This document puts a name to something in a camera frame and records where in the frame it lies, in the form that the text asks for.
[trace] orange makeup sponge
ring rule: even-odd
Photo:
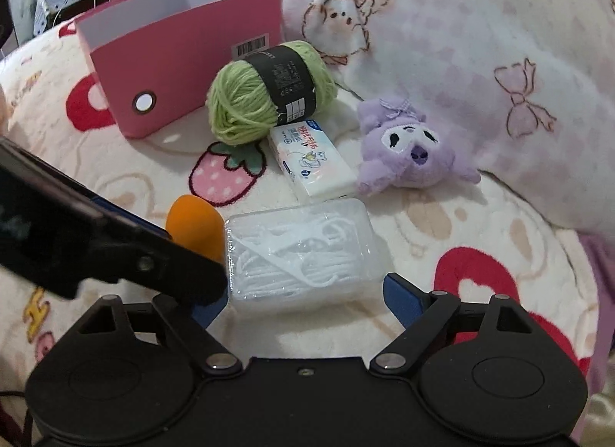
[[[165,229],[176,244],[224,263],[224,220],[211,204],[182,195],[168,211]]]

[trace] green yarn skein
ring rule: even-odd
[[[296,51],[306,63],[316,88],[316,113],[337,96],[337,86],[318,52],[307,42],[282,45]],[[256,70],[243,60],[226,65],[207,94],[209,125],[218,140],[243,145],[265,138],[278,121],[278,111]]]

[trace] open pink storage box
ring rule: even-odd
[[[204,105],[216,73],[278,45],[281,24],[281,0],[114,0],[75,21],[127,138]]]

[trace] white tissue packet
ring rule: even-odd
[[[354,195],[356,174],[315,120],[274,127],[268,139],[301,202]]]
[[[229,300],[242,315],[372,299],[387,273],[358,199],[236,215],[226,242]]]

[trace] barcode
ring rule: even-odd
[[[248,55],[269,47],[269,34],[263,34],[256,39],[247,40],[233,46],[233,60],[242,60]]]
[[[295,119],[303,117],[306,112],[306,101],[301,98],[293,103],[286,105],[286,122],[293,122]]]

